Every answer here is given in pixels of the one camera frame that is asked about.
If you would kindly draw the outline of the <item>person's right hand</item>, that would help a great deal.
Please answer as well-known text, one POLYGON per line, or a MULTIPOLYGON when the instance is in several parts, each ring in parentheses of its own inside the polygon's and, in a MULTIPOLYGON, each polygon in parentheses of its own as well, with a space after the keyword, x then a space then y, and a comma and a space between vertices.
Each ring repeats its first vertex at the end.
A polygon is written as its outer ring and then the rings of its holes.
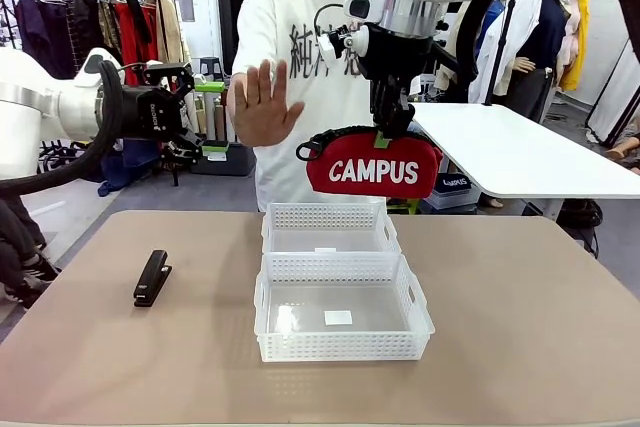
POLYGON ((231 78, 228 109, 238 139, 247 147, 270 147, 284 141, 304 111, 305 104, 287 104, 287 63, 263 60, 258 68, 231 78))

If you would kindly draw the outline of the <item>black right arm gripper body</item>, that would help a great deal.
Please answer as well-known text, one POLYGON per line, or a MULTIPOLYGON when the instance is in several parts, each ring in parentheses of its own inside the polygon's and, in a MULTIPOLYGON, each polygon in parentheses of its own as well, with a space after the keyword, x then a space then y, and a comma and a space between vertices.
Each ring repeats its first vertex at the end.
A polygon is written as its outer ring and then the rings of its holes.
POLYGON ((433 43, 431 37, 403 37, 375 24, 365 27, 368 46, 366 54, 358 56, 358 68, 367 80, 384 81, 392 76, 399 81, 412 81, 423 73, 433 43))

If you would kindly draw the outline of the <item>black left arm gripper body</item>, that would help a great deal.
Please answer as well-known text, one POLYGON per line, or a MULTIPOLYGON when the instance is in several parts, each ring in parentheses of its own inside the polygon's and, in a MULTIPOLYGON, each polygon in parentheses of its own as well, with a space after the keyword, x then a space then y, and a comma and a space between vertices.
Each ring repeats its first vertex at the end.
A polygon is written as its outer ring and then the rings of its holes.
POLYGON ((172 140, 183 135, 182 100, 160 87, 124 86, 121 138, 172 140))

